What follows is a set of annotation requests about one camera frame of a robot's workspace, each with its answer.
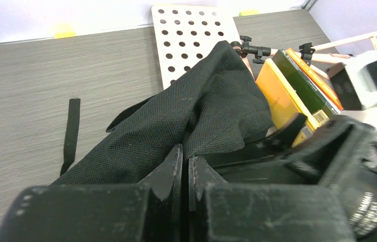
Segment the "black student backpack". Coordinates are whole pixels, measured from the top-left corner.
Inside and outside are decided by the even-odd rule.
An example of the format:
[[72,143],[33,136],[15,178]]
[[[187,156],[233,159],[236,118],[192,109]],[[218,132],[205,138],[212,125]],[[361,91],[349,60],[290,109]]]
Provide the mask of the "black student backpack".
[[220,41],[169,88],[122,111],[107,136],[55,185],[135,184],[177,144],[185,158],[229,153],[272,126],[268,102],[247,66]]

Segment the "pink perforated music stand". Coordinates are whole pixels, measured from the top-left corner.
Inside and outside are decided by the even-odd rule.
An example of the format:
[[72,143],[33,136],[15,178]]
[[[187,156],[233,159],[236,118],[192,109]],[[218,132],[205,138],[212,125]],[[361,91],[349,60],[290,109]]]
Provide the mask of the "pink perforated music stand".
[[217,42],[240,40],[232,15],[222,8],[156,4],[151,14],[164,89],[209,55]]

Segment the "yellow tape marker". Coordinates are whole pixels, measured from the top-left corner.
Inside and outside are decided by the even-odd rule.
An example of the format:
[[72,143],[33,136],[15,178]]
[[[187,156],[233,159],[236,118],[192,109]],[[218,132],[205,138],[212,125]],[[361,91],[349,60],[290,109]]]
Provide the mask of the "yellow tape marker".
[[55,39],[69,38],[69,37],[74,37],[74,36],[76,36],[76,33],[72,30],[55,33]]

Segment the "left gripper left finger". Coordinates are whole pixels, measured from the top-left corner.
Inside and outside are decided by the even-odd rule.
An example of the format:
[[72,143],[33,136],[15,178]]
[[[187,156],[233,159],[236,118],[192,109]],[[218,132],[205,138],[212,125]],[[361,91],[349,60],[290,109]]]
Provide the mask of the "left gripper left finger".
[[183,149],[136,184],[23,190],[0,224],[0,241],[179,241]]

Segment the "dark green book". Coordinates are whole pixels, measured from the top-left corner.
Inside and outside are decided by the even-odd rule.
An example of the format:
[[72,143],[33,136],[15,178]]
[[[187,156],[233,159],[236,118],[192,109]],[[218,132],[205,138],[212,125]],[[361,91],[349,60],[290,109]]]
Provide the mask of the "dark green book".
[[272,60],[320,126],[341,113],[285,50],[277,50]]

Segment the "orange treehouse book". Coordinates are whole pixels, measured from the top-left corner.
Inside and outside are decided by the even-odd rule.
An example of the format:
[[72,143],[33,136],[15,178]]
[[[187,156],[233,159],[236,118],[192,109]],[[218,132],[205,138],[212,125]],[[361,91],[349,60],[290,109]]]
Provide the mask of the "orange treehouse book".
[[322,79],[319,75],[307,65],[307,63],[297,55],[297,53],[288,48],[286,50],[288,56],[290,56],[295,63],[302,69],[302,71],[310,78],[310,80],[324,93],[324,95],[337,107],[339,111],[343,110],[343,107],[335,94],[334,90]]

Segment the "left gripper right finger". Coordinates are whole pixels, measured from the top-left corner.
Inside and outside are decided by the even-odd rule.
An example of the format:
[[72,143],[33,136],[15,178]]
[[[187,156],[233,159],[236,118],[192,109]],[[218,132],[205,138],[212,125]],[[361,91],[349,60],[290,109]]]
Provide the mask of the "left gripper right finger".
[[188,183],[191,241],[355,241],[324,187],[228,183],[202,157]]

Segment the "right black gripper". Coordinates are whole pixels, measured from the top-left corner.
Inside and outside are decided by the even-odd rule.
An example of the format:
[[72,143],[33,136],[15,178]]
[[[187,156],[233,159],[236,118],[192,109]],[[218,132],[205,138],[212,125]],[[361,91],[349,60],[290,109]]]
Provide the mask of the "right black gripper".
[[377,141],[372,126],[333,117],[306,141],[293,146],[303,115],[275,133],[284,182],[327,189],[278,225],[283,241],[377,241]]

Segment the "yellow book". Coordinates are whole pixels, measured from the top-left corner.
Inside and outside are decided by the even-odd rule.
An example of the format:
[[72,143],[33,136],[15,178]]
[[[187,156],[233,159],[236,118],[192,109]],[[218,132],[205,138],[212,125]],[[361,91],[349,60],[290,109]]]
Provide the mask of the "yellow book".
[[276,128],[282,128],[297,113],[307,117],[302,129],[297,133],[293,147],[312,136],[319,127],[318,122],[271,59],[265,60],[255,83],[268,101]]

